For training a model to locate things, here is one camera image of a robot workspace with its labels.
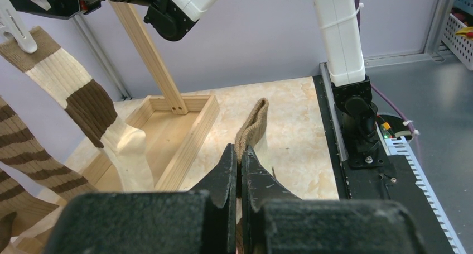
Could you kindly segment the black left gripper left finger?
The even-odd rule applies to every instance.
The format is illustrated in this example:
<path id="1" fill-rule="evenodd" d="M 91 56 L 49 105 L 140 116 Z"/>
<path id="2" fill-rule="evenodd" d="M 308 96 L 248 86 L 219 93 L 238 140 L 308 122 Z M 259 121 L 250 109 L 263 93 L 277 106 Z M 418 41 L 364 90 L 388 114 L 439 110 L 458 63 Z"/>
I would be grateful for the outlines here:
<path id="1" fill-rule="evenodd" d="M 237 157 L 180 192 L 87 193 L 60 214 L 44 253 L 235 253 Z"/>

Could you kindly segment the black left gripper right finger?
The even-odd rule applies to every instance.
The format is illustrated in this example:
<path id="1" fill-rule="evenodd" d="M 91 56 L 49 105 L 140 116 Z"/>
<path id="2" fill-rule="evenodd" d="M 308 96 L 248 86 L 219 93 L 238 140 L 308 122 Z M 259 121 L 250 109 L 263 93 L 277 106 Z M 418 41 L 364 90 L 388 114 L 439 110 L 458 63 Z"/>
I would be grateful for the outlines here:
<path id="1" fill-rule="evenodd" d="M 426 253 L 401 204 L 303 200 L 277 181 L 248 146 L 242 157 L 245 253 Z"/>

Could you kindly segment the cream brown block sock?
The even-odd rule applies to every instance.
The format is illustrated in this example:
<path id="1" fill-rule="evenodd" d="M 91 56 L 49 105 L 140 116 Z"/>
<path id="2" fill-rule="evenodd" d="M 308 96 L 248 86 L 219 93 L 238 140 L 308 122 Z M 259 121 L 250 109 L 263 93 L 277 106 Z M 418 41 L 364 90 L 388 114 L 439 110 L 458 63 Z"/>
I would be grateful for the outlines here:
<path id="1" fill-rule="evenodd" d="M 17 41 L 1 43 L 1 56 L 49 94 L 116 168 L 124 191 L 151 191 L 146 134 L 118 116 L 112 99 L 87 70 L 45 30 L 29 31 L 37 43 L 24 52 Z"/>

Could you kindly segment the brown beige striped sock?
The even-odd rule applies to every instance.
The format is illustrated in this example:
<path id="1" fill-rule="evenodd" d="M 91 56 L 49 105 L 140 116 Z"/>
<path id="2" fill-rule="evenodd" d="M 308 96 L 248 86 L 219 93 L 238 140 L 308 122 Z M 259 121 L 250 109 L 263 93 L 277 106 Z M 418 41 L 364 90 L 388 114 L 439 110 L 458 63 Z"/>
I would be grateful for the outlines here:
<path id="1" fill-rule="evenodd" d="M 1 251 L 24 231 L 57 209 L 52 204 L 31 195 L 14 178 L 1 171 Z"/>

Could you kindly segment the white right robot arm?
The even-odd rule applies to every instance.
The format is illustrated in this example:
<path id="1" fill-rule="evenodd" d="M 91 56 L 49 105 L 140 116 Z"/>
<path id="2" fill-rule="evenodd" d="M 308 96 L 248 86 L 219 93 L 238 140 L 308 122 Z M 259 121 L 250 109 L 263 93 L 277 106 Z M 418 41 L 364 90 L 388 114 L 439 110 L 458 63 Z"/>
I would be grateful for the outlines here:
<path id="1" fill-rule="evenodd" d="M 18 14 L 27 28 L 47 31 L 113 101 L 125 99 L 72 19 Z M 84 20 L 132 98 L 161 95 L 110 2 Z M 314 75 L 327 60 L 312 0 L 217 0 L 178 42 L 144 26 L 181 93 Z M 66 161 L 85 139 L 56 101 L 3 57 L 1 96 L 57 161 Z"/>

